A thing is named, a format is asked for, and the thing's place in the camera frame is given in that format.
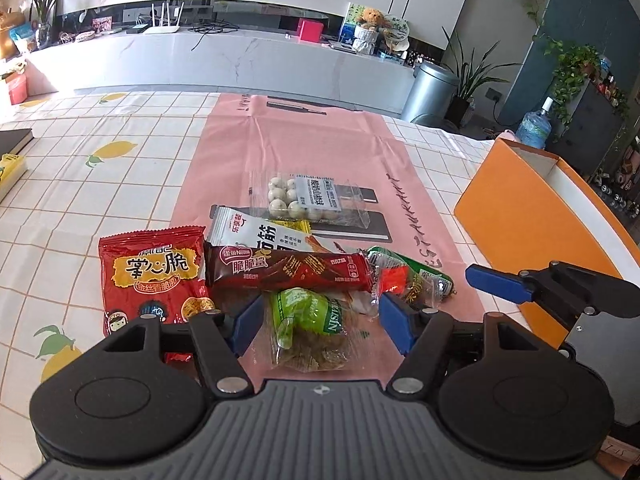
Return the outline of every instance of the grid pattern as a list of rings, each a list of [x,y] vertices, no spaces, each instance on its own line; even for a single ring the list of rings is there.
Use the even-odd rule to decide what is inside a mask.
[[[18,107],[4,128],[32,128],[28,172],[0,202],[0,478],[41,461],[28,405],[60,327],[82,351],[102,339],[98,240],[169,225],[180,186],[219,94],[131,92]],[[135,147],[85,165],[115,140]]]
[[[490,267],[454,216],[453,209],[494,142],[469,139],[390,117],[384,119],[393,136],[404,142],[415,171],[451,234],[462,261],[467,265],[477,263]],[[481,290],[478,295],[486,312],[500,311],[529,329],[516,304]]]

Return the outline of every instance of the cardboard box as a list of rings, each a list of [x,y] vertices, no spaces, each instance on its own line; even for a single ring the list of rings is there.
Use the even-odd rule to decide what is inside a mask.
[[[497,139],[454,213],[494,269],[543,269],[559,260],[640,285],[640,250],[557,155]],[[521,311],[549,344],[564,340],[566,330],[539,306]]]

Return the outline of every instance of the white ball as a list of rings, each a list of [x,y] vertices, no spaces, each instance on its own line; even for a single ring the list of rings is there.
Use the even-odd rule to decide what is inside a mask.
[[[338,219],[338,212],[334,211],[332,209],[325,209],[322,212],[322,218],[324,218],[325,220],[337,220]]]
[[[306,217],[311,221],[322,219],[322,209],[309,208],[306,210]]]
[[[298,200],[298,192],[295,189],[289,189],[287,191],[287,204],[291,202],[296,202]]]
[[[285,201],[287,199],[287,193],[284,191],[284,189],[280,189],[279,187],[274,187],[270,192],[269,192],[269,202],[273,202],[274,200],[282,200]]]
[[[287,215],[287,204],[283,200],[277,198],[269,204],[269,214],[273,218],[282,218]]]
[[[280,189],[287,189],[287,185],[284,183],[284,180],[282,180],[279,176],[274,176],[269,181],[269,189],[273,189],[274,187],[279,187]]]
[[[297,200],[289,204],[289,216],[294,220],[302,220],[305,217],[305,213],[305,208]]]

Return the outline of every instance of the red snack wrapper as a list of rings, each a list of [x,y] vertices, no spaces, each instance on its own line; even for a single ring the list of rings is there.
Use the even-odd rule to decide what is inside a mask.
[[[100,239],[105,336],[142,314],[184,323],[214,308],[198,279],[203,232],[204,227],[176,227]]]
[[[369,264],[361,254],[213,247],[206,242],[205,257],[208,286],[371,291]]]

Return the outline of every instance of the trash can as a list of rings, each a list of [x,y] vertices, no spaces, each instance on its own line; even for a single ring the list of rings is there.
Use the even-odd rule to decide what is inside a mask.
[[[446,68],[428,62],[416,67],[414,77],[400,118],[410,123],[422,115],[444,118],[458,89],[458,77]]]

